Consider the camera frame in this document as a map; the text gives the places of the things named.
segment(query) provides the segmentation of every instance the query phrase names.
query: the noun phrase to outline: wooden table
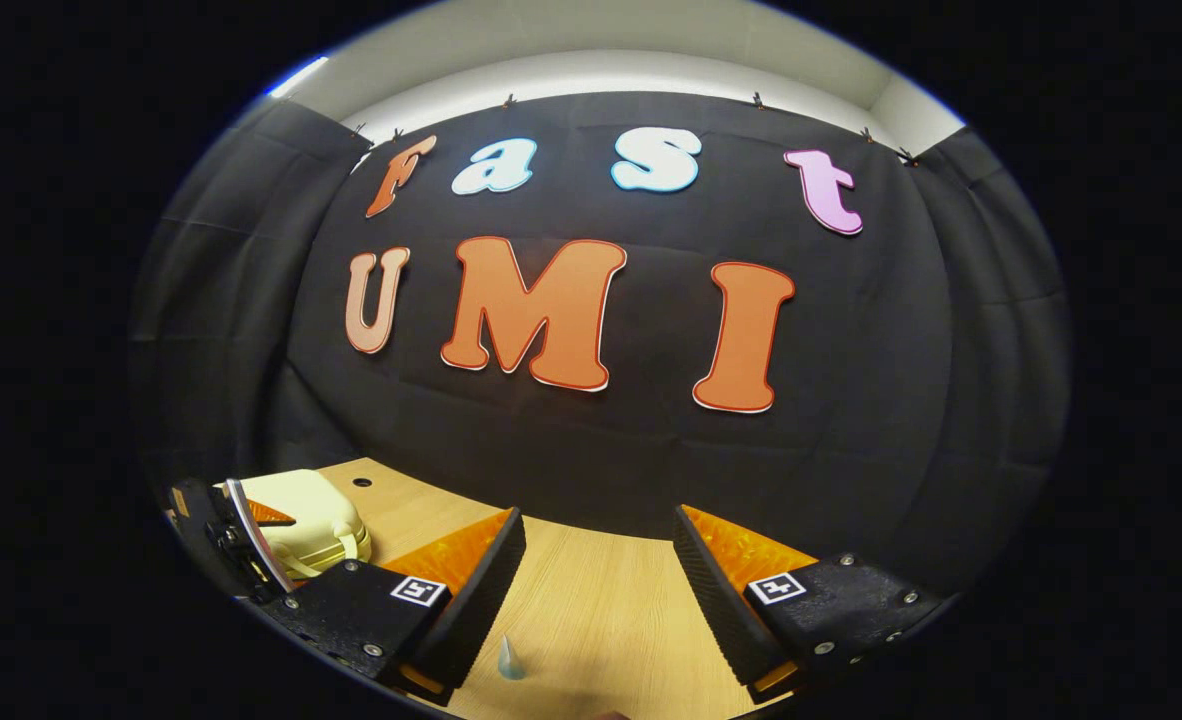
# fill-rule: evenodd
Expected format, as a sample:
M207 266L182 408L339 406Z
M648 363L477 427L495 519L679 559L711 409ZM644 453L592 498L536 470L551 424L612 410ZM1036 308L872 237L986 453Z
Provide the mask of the wooden table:
M392 560L495 514L362 459L323 468L352 500ZM355 486L356 478L372 480ZM618 711L632 720L715 720L752 711L699 610L673 544L572 528L524 517L528 547L489 637L448 711L468 720L590 720ZM498 673L507 634L527 673Z

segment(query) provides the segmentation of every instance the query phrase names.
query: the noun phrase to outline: cutout letter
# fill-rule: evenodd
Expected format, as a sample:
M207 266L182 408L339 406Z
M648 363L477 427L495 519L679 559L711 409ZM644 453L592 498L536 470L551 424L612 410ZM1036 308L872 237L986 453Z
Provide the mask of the cutout letter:
M613 149L626 161L609 168L622 190L676 192L697 179L702 141L687 129L636 128L618 137Z
M609 384L600 364L600 324L609 283L626 265L626 252L611 242L569 242L533 283L524 286L507 238L474 236L457 247L462 260L462 293L453 338L440 349L446 364L481 370L489 352L480 333L489 323L498 364L514 372L537 331L546 325L543 350L528 364L533 380L595 393Z
M773 406L768 375L778 307L795 296L795 283L749 262L721 262L712 279L725 292L725 312L712 371L693 387L693 400L712 410L764 413Z
M537 153L537 143L525 137L504 140L481 147L470 156L468 166L453 179L453 190L459 195L491 192L512 192L533 177L528 161Z
M364 210L364 218L372 218L390 208L391 202L395 202L395 188L404 187L404 183L409 182L409 179L413 177L413 168L418 167L418 156L427 155L433 147L435 147L434 135L417 145L409 147L408 150L400 153L395 158L391 158L390 163L387 163L387 176L382 179L372 205L368 206L368 210Z
M392 247L382 254L382 287L377 291L377 318L364 324L364 288L368 274L379 262L372 252L352 258L352 281L348 287L348 340L355 350L375 353L391 337L391 316L395 314L395 290L400 286L400 268L409 261L408 247Z
M830 155L821 150L795 150L782 155L788 166L800 168L800 187L805 205L823 227L842 234L862 232L862 218L844 209L839 186L853 187L853 177L830 164Z

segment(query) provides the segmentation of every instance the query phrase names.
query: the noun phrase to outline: black fabric backdrop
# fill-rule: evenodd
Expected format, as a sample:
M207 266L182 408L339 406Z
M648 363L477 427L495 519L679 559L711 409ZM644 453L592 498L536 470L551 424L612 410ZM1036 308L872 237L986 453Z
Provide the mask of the black fabric backdrop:
M632 127L695 132L696 181L615 186L613 142ZM365 219L387 161L428 135L435 150ZM537 142L526 184L449 190L472 153L508 137ZM782 161L803 149L852 174L857 236L803 205ZM134 310L139 441L158 487L371 456L606 532L668 537L669 508L689 502L810 553L859 551L939 592L966 588L1034 501L1069 401L1069 319L1047 238L969 129L911 168L818 119L613 92L447 119L379 143L348 176L362 151L291 102L264 106L167 212ZM462 278L454 249L482 234L512 241L527 283L572 238L626 249L605 309L605 391L440 359ZM392 246L413 260L389 345L364 355L344 332L348 265ZM710 268L725 260L795 281L760 415L690 395L714 352ZM368 316L375 303L371 290Z

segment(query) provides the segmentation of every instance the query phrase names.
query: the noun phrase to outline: light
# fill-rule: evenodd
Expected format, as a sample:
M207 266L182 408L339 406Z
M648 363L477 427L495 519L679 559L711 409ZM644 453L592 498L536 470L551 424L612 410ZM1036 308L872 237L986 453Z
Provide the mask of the light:
M297 73L293 73L293 77L286 79L284 83L280 83L280 87L275 87L275 90L272 90L271 92L268 92L268 95L271 97L284 97L285 92L293 90L293 87L297 86L299 82L304 82L304 79L307 79L309 74L316 72L316 69L318 69L320 65L327 61L329 58L317 58L305 69L300 69L298 70Z

